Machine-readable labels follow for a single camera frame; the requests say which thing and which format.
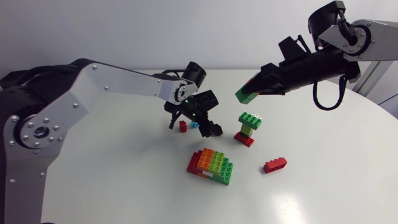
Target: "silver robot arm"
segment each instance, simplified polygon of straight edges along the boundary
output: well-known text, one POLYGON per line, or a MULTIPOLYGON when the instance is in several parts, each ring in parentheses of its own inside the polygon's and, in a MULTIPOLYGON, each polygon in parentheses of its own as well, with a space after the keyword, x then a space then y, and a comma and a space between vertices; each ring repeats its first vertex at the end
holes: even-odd
MULTIPOLYGON (((187 98, 200 105, 193 93, 205 71, 193 62, 185 70, 169 71, 184 74, 147 75, 79 59, 13 72, 0 80, 0 224, 41 222, 47 168, 60 154, 68 129, 90 112, 101 92, 159 97, 174 113, 184 109, 187 98)), ((206 99, 210 97, 214 107, 218 102, 209 92, 206 99)), ((222 134, 221 127, 207 119, 207 110, 194 110, 208 128, 202 128, 202 136, 222 134)))

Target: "orange lego brick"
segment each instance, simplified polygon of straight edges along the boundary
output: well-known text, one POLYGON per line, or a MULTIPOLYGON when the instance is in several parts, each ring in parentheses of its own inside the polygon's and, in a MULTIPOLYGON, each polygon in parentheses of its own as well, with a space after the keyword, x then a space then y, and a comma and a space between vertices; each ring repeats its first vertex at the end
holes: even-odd
POLYGON ((198 170, 209 171, 210 162, 213 158, 214 150, 204 148, 199 158, 198 170))

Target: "robotic arm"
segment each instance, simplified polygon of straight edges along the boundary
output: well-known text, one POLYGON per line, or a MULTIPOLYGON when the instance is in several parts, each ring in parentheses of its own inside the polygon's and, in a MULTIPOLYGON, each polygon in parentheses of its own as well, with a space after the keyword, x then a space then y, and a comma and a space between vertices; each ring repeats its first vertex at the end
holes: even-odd
POLYGON ((261 67, 261 71, 236 92, 238 100, 247 104, 257 95, 285 95, 290 90, 313 83, 315 104, 323 110, 333 110, 343 100, 346 82, 356 82, 361 76, 357 61, 374 62, 365 72, 367 77, 364 77, 369 80, 373 75, 374 80, 366 84, 361 81, 362 78, 354 90, 360 92, 366 85, 374 86, 378 81, 375 75, 380 78, 392 61, 398 60, 398 43, 395 40, 398 37, 398 23, 358 20, 350 24, 344 12, 342 1, 333 1, 315 11, 308 19, 308 29, 316 52, 310 52, 301 35, 297 40, 286 38, 279 43, 285 60, 279 67, 272 63, 261 67), (326 108, 318 102, 317 83, 339 75, 340 97, 335 106, 326 108))
POLYGON ((202 136, 222 134, 208 120, 208 110, 218 104, 213 92, 193 95, 205 77, 193 62, 184 70, 147 75, 88 59, 8 74, 0 80, 0 224, 40 223, 47 168, 68 129, 103 91, 159 97, 172 113, 170 128, 184 114, 199 123, 202 136))

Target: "green brick held by gripper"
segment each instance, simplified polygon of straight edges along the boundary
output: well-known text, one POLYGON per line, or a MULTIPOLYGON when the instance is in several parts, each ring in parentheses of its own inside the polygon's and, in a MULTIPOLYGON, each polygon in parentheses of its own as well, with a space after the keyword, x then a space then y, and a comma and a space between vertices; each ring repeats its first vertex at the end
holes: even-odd
POLYGON ((241 132, 250 137, 253 133, 253 129, 245 124, 242 124, 241 132))
POLYGON ((209 173, 219 175, 224 161, 224 153, 215 151, 209 166, 209 173))
POLYGON ((250 101, 252 101, 257 95, 258 93, 243 93, 242 89, 246 86, 243 85, 242 88, 240 88, 236 93, 235 96, 238 98, 240 103, 243 104, 248 104, 250 103, 250 101))
POLYGON ((256 118, 255 116, 248 114, 244 112, 240 117, 239 117, 239 122, 254 129, 257 130, 257 128, 261 125, 262 120, 256 118))

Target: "white wall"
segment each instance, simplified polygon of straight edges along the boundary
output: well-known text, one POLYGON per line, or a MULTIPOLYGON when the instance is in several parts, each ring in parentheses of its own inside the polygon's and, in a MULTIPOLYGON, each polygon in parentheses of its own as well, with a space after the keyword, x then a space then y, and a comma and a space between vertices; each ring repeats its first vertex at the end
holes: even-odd
MULTIPOLYGON (((80 57, 133 69, 183 68, 191 60, 205 69, 259 69, 283 60, 277 44, 289 35, 302 34, 313 50, 307 20, 329 2, 2 0, 0 77, 80 57)), ((398 21, 393 0, 345 6, 349 21, 398 21)), ((385 85, 395 91, 398 68, 391 70, 385 85)))

